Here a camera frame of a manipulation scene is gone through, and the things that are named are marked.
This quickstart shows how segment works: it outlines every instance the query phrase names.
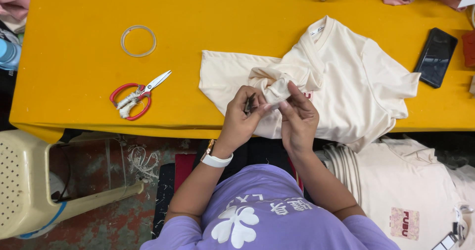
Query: yellow tablecloth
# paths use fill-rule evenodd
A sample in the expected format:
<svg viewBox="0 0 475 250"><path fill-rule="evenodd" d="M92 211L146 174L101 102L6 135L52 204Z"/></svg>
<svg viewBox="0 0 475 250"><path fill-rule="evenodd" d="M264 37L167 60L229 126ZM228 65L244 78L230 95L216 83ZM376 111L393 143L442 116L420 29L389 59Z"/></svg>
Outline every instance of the yellow tablecloth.
<svg viewBox="0 0 475 250"><path fill-rule="evenodd" d="M437 0L31 0L10 121L50 143L64 128L217 137L224 117L198 89L201 50L282 57L325 15L374 39L409 71L431 28L459 38L442 87L420 83L406 100L409 118L393 131L475 130L468 92L475 72L464 66L461 41L472 27L465 12ZM122 51L121 34L132 25L157 36L149 56ZM114 89L170 69L142 118L119 117L108 99Z"/></svg>

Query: beige plastic chair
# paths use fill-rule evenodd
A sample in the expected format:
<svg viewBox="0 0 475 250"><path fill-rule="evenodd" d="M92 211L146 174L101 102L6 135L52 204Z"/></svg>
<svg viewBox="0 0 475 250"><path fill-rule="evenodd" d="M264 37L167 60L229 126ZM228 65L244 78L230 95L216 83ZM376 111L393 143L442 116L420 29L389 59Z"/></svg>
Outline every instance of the beige plastic chair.
<svg viewBox="0 0 475 250"><path fill-rule="evenodd" d="M143 182L138 181L55 203L49 190L51 146L21 130L0 132L0 239L34 232L143 191Z"/></svg>

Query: black phone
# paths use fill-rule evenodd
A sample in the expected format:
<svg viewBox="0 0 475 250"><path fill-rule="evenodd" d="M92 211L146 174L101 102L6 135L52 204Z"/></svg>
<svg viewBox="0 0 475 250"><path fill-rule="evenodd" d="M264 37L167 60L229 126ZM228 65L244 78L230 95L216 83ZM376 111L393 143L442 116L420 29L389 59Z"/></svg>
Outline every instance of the black phone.
<svg viewBox="0 0 475 250"><path fill-rule="evenodd" d="M414 69L421 73L420 81L440 88L458 40L446 32L432 28Z"/></svg>

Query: blue tape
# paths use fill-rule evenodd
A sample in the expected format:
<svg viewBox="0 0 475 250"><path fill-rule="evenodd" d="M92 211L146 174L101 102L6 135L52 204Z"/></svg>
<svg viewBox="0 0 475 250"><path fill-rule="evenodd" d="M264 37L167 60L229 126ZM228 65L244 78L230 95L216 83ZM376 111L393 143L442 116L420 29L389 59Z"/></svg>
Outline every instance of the blue tape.
<svg viewBox="0 0 475 250"><path fill-rule="evenodd" d="M28 239L28 238L30 238L33 234L38 233L40 230L45 229L47 226L51 225L51 223L53 223L53 222L59 217L59 215L61 215L61 213L63 212L64 208L66 207L66 203L67 203L67 202L60 202L60 203L61 203L61 207L59 207L58 212L57 212L56 215L48 222L48 224L46 224L45 226L43 226L43 228L41 228L41 229L39 229L39 230L37 230L37 231L32 231L32 232L29 232L29 233L22 234L22 235L20 235L20 238L22 238L22 239Z"/></svg>

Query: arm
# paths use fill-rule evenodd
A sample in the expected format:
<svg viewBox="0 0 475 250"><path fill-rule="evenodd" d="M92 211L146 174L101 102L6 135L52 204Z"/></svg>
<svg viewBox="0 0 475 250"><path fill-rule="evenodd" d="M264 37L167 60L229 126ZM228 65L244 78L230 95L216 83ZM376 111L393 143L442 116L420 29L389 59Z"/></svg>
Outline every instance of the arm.
<svg viewBox="0 0 475 250"><path fill-rule="evenodd" d="M256 93L257 97L253 104L256 109L246 116L243 112L246 100L253 93ZM265 98L258 89L242 86L228 104L223 129L211 156L220 159L229 158L234 150L249 140L259 120L270 107L271 105L265 103ZM188 216L200 223L201 215L210 201L223 170L224 168L212 167L204 163L198 164L171 199L165 223L176 216Z"/></svg>
<svg viewBox="0 0 475 250"><path fill-rule="evenodd" d="M319 121L316 108L294 83L290 82L288 89L292 95L288 101L281 102L279 108L282 113L282 143L308 193L318 206L340 220L351 215L365 216L350 191L313 153L313 137Z"/></svg>

